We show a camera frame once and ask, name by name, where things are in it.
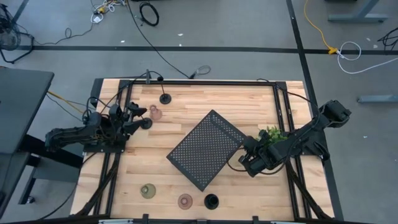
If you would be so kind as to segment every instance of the wooden table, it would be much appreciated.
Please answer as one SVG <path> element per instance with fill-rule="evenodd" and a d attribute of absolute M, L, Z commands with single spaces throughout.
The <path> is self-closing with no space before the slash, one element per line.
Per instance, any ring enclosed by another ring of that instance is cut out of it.
<path fill-rule="evenodd" d="M 288 91 L 305 96 L 302 82 L 286 82 Z M 100 98 L 107 102 L 117 92 L 119 79 L 104 79 Z M 154 121 L 148 130 L 139 129 L 127 142 L 121 156 L 111 217 L 161 219 L 212 219 L 212 220 L 293 220 L 292 206 L 285 169 L 272 176 L 235 172 L 225 166 L 204 192 L 198 190 L 167 159 L 166 155 L 210 111 L 215 110 L 247 135 L 257 136 L 259 129 L 277 126 L 277 113 L 272 87 L 235 85 L 164 85 L 172 95 L 172 102 L 162 105 L 160 85 L 137 85 L 132 88 L 131 100 L 141 107 L 154 104 L 162 110 L 163 117 Z M 308 103 L 289 95 L 295 127 L 310 121 Z M 238 151 L 231 165 L 242 169 Z M 92 196 L 100 179 L 103 154 L 97 154 L 81 169 L 71 213 L 79 211 Z M 317 156 L 302 156 L 303 173 L 308 191 L 321 208 L 333 216 L 330 194 L 322 162 Z M 145 199 L 140 188 L 151 183 L 156 195 Z M 296 188 L 300 216 L 304 217 L 300 192 Z M 181 194 L 190 194 L 193 206 L 188 210 L 178 207 Z M 204 206 L 208 194 L 216 194 L 220 205 L 215 210 Z M 104 212 L 105 198 L 101 205 Z"/>

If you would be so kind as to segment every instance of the black mesh tray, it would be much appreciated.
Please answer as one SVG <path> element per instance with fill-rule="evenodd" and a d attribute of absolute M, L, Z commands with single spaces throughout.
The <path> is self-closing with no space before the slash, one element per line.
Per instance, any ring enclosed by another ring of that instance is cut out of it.
<path fill-rule="evenodd" d="M 242 145 L 246 135 L 211 110 L 167 159 L 204 191 Z"/>

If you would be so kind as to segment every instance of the black cylinder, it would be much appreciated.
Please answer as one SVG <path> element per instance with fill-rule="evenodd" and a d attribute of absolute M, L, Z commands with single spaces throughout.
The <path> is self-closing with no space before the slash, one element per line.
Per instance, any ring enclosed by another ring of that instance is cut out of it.
<path fill-rule="evenodd" d="M 209 194 L 205 197 L 206 208 L 213 210 L 218 207 L 218 197 L 215 194 Z"/>

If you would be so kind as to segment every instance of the table leg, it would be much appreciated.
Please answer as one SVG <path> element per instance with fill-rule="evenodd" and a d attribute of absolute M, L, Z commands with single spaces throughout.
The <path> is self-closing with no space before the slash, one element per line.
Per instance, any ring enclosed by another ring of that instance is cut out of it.
<path fill-rule="evenodd" d="M 44 142 L 30 135 L 25 135 L 21 143 L 20 150 L 46 157 L 63 164 L 80 168 L 83 158 L 73 153 L 59 149 L 55 152 L 48 152 L 44 146 Z"/>
<path fill-rule="evenodd" d="M 398 95 L 360 96 L 358 103 L 398 103 Z"/>
<path fill-rule="evenodd" d="M 19 202 L 18 202 L 19 205 L 25 205 L 26 203 L 28 203 L 30 193 L 33 189 L 35 182 L 36 182 L 36 178 L 34 178 L 34 174 L 35 174 L 35 169 L 33 169 L 32 173 L 30 174 L 29 180 L 27 181 L 25 189 L 22 192 L 21 198 L 19 199 Z"/>
<path fill-rule="evenodd" d="M 364 6 L 353 14 L 332 14 L 329 15 L 330 22 L 384 22 L 388 19 L 384 14 L 370 14 L 369 12 L 377 4 L 379 0 L 367 0 Z"/>

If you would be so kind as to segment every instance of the gray floor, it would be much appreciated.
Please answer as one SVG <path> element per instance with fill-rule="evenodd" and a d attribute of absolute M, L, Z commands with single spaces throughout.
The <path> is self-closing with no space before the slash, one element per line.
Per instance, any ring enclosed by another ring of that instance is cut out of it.
<path fill-rule="evenodd" d="M 3 0 L 14 14 L 21 0 Z M 328 13 L 344 13 L 358 8 L 353 4 L 310 0 L 308 16 L 325 33 L 328 43 L 340 47 L 345 41 L 355 41 L 363 49 L 382 49 L 376 42 L 396 28 L 397 1 L 380 2 L 374 12 L 391 16 L 383 24 L 331 24 Z M 306 49 L 324 49 L 320 34 L 303 16 L 304 0 L 293 0 L 297 22 Z M 170 0 L 153 1 L 160 13 L 156 27 L 144 25 L 142 31 L 158 46 L 217 46 L 217 47 L 282 47 L 295 48 L 295 39 L 285 1 L 278 0 Z M 138 4 L 133 3 L 137 12 Z M 30 0 L 18 23 L 39 42 L 63 37 L 66 27 L 80 34 L 90 27 L 90 1 L 68 2 Z M 59 45 L 147 46 L 134 27 L 128 11 L 117 7 L 103 22 L 84 37 L 66 40 Z M 8 52 L 12 57 L 22 52 Z M 170 63 L 186 73 L 201 65 L 210 65 L 210 79 L 303 80 L 297 54 L 236 53 L 236 52 L 162 52 Z M 306 55 L 318 103 L 340 100 L 353 114 L 341 129 L 327 130 L 341 206 L 346 220 L 373 223 L 394 223 L 398 219 L 398 151 L 395 127 L 397 105 L 359 105 L 359 95 L 397 94 L 398 62 L 348 75 L 338 67 L 336 55 Z M 343 62 L 346 70 L 361 70 L 393 57 L 361 57 L 356 62 Z M 84 102 L 96 77 L 122 77 L 141 74 L 145 69 L 156 70 L 167 78 L 182 78 L 155 52 L 99 51 L 36 51 L 15 65 L 6 66 L 55 73 L 51 90 L 68 98 Z M 29 133 L 43 139 L 56 127 L 79 125 L 53 102 L 45 100 Z M 19 183 L 2 222 L 32 220 L 57 207 L 73 189 L 74 183 L 41 181 L 35 185 L 33 205 L 16 205 L 24 179 Z M 68 214 L 69 201 L 53 217 Z"/>

